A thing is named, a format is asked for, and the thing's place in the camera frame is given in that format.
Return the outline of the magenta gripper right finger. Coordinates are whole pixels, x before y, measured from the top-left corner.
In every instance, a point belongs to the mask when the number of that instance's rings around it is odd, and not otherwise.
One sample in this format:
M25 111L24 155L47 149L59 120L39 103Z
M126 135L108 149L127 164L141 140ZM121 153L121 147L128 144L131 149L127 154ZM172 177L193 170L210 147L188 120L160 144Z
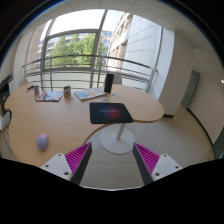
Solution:
M168 154L159 155L137 143L133 144L133 155L145 185L182 169Z

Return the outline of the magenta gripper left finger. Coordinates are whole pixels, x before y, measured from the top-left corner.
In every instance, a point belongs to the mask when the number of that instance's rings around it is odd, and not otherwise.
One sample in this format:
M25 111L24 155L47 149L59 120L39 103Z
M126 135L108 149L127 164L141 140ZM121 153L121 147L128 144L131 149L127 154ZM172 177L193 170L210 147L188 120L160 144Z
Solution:
M92 144L82 145L67 154L57 153L42 169L79 185L92 154Z

